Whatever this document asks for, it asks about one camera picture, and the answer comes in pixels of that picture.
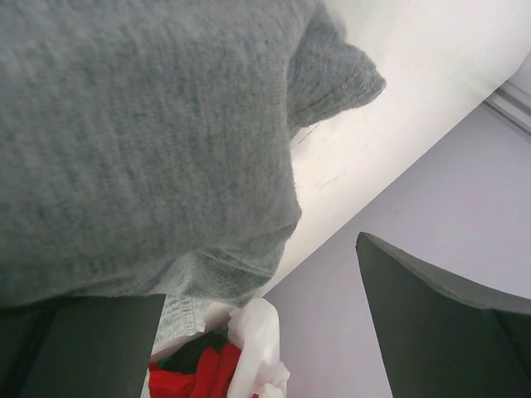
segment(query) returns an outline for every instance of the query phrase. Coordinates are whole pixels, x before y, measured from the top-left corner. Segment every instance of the red fabric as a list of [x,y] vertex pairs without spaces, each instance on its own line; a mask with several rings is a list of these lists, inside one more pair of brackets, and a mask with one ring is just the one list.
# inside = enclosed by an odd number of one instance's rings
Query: red fabric
[[195,375],[183,375],[176,371],[163,370],[149,373],[151,398],[190,398],[195,384]]
[[240,348],[234,344],[229,343],[222,349],[219,367],[217,369],[216,383],[208,398],[227,398],[229,385],[231,384],[232,376],[234,376],[240,354]]
[[213,348],[207,348],[197,364],[196,385],[190,398],[208,398],[216,383],[220,355]]
[[208,348],[199,359],[196,375],[165,371],[157,363],[151,362],[151,398],[227,398],[240,354],[240,349],[230,343],[222,349],[221,354]]

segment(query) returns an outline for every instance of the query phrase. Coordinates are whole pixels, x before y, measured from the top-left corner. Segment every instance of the gray knit fabric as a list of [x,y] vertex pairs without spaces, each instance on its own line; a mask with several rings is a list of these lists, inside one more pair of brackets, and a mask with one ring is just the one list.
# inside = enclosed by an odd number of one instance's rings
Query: gray knit fabric
[[244,304],[300,218],[292,136],[384,87],[317,0],[8,0],[0,43],[3,307]]
[[166,296],[152,353],[168,348],[168,344],[177,337],[204,332],[206,309],[207,301],[199,298]]

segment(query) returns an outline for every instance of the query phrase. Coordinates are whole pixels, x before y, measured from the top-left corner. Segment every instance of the gray sweater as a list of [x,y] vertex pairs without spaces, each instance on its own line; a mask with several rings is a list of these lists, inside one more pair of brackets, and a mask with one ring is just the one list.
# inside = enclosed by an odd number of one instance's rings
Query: gray sweater
[[0,42],[0,307],[244,304],[300,218],[291,138],[385,85],[317,0],[13,0]]

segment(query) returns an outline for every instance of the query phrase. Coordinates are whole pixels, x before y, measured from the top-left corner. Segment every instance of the white wall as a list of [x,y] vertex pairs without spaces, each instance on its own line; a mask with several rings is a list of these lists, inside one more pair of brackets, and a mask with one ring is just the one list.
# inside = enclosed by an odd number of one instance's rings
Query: white wall
[[358,269],[360,231],[531,298],[531,137],[481,105],[266,296],[280,313],[291,397],[391,396]]
[[511,76],[509,81],[527,95],[531,95],[531,54],[528,55],[520,69]]
[[326,0],[347,41],[387,79],[367,107],[322,123],[293,148],[303,216],[277,284],[519,67],[530,0]]

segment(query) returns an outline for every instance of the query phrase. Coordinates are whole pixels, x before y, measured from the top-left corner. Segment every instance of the white plastic bag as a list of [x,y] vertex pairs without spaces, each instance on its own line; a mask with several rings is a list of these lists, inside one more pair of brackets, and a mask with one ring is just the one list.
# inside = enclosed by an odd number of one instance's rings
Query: white plastic bag
[[280,361],[279,315],[263,298],[231,311],[229,341],[241,349],[227,398],[285,398],[290,372]]

